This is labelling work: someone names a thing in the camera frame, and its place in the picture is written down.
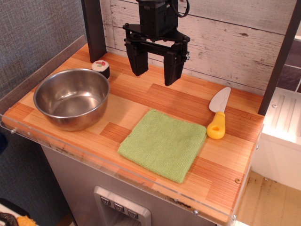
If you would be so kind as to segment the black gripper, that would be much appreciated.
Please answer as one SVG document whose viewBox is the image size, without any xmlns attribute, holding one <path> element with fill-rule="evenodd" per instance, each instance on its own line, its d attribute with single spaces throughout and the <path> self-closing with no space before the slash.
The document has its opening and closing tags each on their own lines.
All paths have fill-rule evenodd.
<svg viewBox="0 0 301 226">
<path fill-rule="evenodd" d="M 189 58 L 190 37 L 177 31 L 179 18 L 186 17 L 190 11 L 189 1 L 186 5 L 181 14 L 177 0 L 138 1 L 140 23 L 123 25 L 127 56 L 136 76 L 148 71 L 148 54 L 153 53 L 164 57 L 166 86 L 180 79 Z"/>
</svg>

